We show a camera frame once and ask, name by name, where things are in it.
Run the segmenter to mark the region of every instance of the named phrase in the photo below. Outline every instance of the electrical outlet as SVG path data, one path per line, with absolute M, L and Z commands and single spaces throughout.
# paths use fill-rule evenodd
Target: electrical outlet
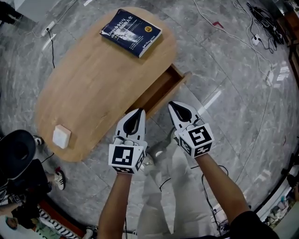
M 258 34 L 256 34 L 255 37 L 256 37 L 256 39 L 253 37 L 253 38 L 251 39 L 251 41 L 252 41 L 252 43 L 253 43 L 254 45 L 257 46 L 258 43 L 260 42 L 260 41 L 259 41 L 260 36 L 259 36 Z
M 51 21 L 51 23 L 42 31 L 42 36 L 45 36 L 48 33 L 48 31 L 50 31 L 55 26 L 55 24 L 56 23 L 54 21 Z

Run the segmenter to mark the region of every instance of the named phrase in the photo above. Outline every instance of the wooden table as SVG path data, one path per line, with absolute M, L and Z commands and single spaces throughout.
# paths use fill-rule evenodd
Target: wooden table
M 38 98 L 39 134 L 63 160 L 78 162 L 86 158 L 125 112 L 142 107 L 150 117 L 191 75 L 182 75 L 172 65 L 176 40 L 161 20 L 141 8 L 123 9 L 163 29 L 149 50 L 139 59 L 100 35 L 116 9 L 68 50 Z M 66 149 L 52 142 L 59 124 L 71 131 Z

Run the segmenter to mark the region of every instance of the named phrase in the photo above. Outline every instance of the black hat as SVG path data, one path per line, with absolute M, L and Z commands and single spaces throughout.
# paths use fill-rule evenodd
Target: black hat
M 0 170 L 4 177 L 17 178 L 31 163 L 36 152 L 32 135 L 16 130 L 0 140 Z

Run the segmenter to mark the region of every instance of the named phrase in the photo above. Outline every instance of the small white cube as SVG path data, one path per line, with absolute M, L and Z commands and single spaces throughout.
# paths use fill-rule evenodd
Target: small white cube
M 69 144 L 71 131 L 62 125 L 56 125 L 53 133 L 53 143 L 60 148 L 66 148 Z

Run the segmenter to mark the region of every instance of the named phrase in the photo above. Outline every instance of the book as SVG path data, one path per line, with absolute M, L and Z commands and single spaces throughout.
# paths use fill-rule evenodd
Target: book
M 100 34 L 140 58 L 162 34 L 162 29 L 119 9 Z

